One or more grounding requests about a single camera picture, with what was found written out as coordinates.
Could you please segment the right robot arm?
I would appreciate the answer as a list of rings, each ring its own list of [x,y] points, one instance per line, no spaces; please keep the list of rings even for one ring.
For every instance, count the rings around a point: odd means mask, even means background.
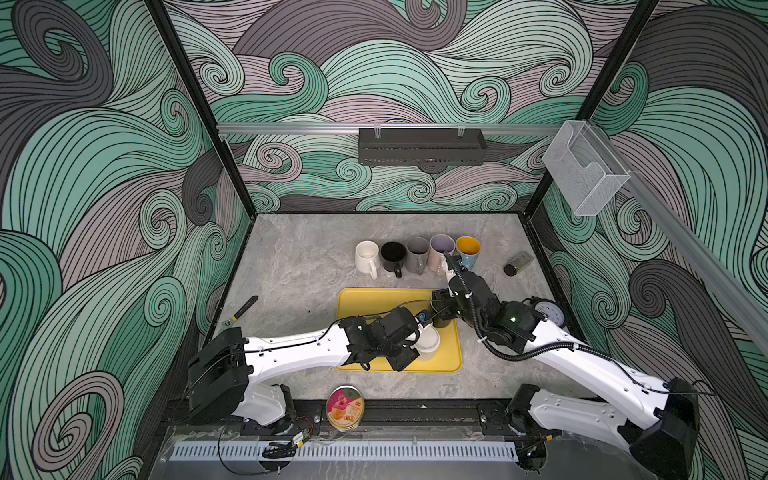
[[[661,479],[688,478],[699,433],[699,391],[682,378],[660,379],[576,339],[555,322],[558,306],[549,302],[542,312],[544,303],[538,297],[502,301],[471,271],[453,275],[431,295],[438,322],[463,320],[496,358],[537,360],[596,396],[568,398],[525,386],[510,405],[524,426],[602,441]]]

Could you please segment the white-base black handle mug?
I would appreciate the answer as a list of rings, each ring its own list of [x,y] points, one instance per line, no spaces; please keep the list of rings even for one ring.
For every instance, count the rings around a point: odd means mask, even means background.
[[[405,245],[395,241],[386,242],[381,246],[380,255],[384,270],[388,274],[393,274],[397,279],[401,279],[407,259]]]

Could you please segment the white ribbed-base mug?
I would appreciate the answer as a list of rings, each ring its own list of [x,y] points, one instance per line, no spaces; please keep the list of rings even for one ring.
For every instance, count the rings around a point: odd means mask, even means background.
[[[381,269],[379,246],[370,240],[359,242],[355,247],[354,263],[358,272],[377,280]]]

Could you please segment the blue butterfly mug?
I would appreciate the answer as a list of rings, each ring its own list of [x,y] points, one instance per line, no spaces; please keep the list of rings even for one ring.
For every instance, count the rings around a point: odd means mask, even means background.
[[[481,243],[472,236],[462,236],[456,240],[455,244],[462,264],[472,270],[481,252]]]

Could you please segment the grey ceramic mug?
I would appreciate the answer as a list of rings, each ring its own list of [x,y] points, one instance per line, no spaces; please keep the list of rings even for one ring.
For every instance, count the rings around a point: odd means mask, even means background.
[[[423,237],[413,237],[406,242],[406,269],[415,275],[422,275],[426,270],[430,244]]]

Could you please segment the pink ceramic mug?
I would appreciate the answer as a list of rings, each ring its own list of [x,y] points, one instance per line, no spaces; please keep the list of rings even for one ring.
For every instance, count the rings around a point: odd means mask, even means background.
[[[445,255],[452,255],[455,250],[455,242],[447,234],[435,234],[429,241],[427,267],[436,275],[444,276],[447,271]]]

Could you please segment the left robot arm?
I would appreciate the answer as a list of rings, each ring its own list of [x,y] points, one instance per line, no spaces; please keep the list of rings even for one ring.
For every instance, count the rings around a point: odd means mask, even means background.
[[[292,399],[274,378],[320,367],[369,370],[378,358],[402,371],[419,357],[416,343],[431,324],[429,311],[398,306],[383,316],[346,317],[323,330],[285,337],[245,337],[240,328],[229,328],[188,364],[188,422],[208,424],[232,415],[265,427],[280,423],[292,415]]]

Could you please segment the white ceramic mug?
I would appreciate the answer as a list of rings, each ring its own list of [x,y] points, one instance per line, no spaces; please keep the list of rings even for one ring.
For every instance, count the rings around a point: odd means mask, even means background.
[[[420,362],[428,362],[435,357],[441,344],[441,337],[439,332],[429,326],[420,331],[419,339],[416,341],[414,348],[418,352],[418,360]]]

